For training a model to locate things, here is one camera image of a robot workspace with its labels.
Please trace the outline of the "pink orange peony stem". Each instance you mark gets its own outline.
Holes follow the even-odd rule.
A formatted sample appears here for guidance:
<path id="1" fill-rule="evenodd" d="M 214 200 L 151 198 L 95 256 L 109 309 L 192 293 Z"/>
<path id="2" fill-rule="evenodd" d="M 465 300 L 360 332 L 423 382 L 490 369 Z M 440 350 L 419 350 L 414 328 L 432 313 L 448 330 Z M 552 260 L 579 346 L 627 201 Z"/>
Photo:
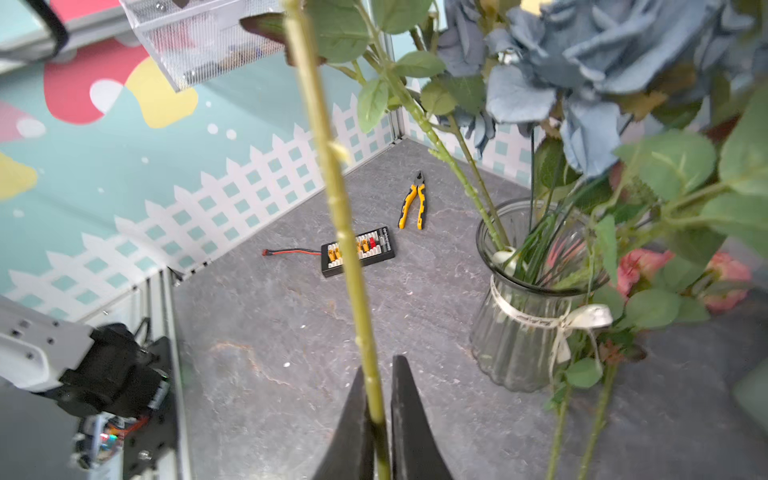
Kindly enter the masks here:
<path id="1" fill-rule="evenodd" d="M 598 396 L 597 411 L 578 473 L 580 479 L 587 476 L 597 441 L 605 425 L 619 365 L 643 356 L 640 347 L 635 344 L 636 333 L 625 321 L 630 298 L 642 290 L 649 289 L 651 279 L 671 259 L 670 252 L 656 253 L 647 249 L 636 249 L 619 261 L 618 284 L 606 285 L 592 295 L 591 300 L 594 302 L 600 298 L 614 298 L 618 310 L 613 315 L 612 325 L 593 330 L 596 345 L 578 347 L 575 358 L 568 361 L 557 374 L 558 380 L 550 400 L 550 406 L 555 409 L 557 415 L 557 423 L 546 473 L 548 479 L 553 479 L 557 473 L 572 392 L 575 389 L 586 390 L 600 383 L 602 387 Z"/>
<path id="2" fill-rule="evenodd" d="M 635 344 L 643 356 L 620 365 L 646 357 L 639 344 L 642 333 L 708 321 L 737 306 L 752 287 L 751 270 L 724 251 L 704 265 L 670 253 L 672 259 L 651 279 L 650 288 L 630 298 L 625 321 L 636 333 Z"/>

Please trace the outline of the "pink rose stem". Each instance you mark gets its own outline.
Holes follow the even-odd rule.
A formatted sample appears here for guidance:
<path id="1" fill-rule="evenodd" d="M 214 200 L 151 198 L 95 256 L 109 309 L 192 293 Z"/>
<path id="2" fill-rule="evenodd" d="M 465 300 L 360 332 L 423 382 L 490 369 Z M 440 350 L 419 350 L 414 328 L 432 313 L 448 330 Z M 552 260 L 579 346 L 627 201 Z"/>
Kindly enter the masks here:
<path id="1" fill-rule="evenodd" d="M 373 325 L 356 248 L 348 196 L 340 166 L 348 152 L 334 139 L 326 109 L 324 89 L 318 72 L 320 56 L 310 19 L 300 1 L 286 1 L 281 14 L 261 14 L 241 20 L 251 33 L 262 33 L 284 43 L 292 65 L 298 70 L 302 95 L 317 147 L 318 163 L 326 184 L 331 219 L 344 259 L 343 272 L 355 323 L 355 342 L 361 355 L 361 368 L 374 435 L 374 478 L 394 479 L 392 471 L 392 424 L 386 420 L 384 396 L 378 368 Z"/>

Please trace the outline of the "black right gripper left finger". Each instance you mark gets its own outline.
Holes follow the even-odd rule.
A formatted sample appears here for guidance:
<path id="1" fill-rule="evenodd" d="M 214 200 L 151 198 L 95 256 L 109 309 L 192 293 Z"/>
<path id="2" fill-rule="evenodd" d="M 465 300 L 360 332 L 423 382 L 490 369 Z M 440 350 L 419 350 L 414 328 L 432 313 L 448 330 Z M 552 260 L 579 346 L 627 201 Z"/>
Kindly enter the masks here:
<path id="1" fill-rule="evenodd" d="M 312 479 L 372 480 L 374 452 L 365 377 L 359 367 L 331 443 Z"/>

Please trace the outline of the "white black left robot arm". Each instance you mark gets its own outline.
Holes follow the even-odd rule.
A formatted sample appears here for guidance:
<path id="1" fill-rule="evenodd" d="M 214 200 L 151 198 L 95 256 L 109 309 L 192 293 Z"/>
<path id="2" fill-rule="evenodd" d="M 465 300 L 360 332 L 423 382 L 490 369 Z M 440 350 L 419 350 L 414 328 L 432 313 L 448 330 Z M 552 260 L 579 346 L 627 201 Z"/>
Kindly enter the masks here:
<path id="1" fill-rule="evenodd" d="M 73 416 L 159 409 L 171 381 L 154 360 L 122 323 L 93 328 L 1 299 L 1 378 Z"/>

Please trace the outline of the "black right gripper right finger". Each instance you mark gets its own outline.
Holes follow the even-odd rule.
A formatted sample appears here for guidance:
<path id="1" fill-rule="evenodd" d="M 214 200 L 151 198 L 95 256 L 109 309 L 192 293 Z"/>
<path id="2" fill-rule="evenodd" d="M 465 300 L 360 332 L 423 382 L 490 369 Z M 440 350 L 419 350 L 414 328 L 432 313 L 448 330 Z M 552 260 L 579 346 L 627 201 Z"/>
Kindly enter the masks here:
<path id="1" fill-rule="evenodd" d="M 393 478 L 452 479 L 438 449 L 412 370 L 404 355 L 393 357 L 392 373 Z"/>

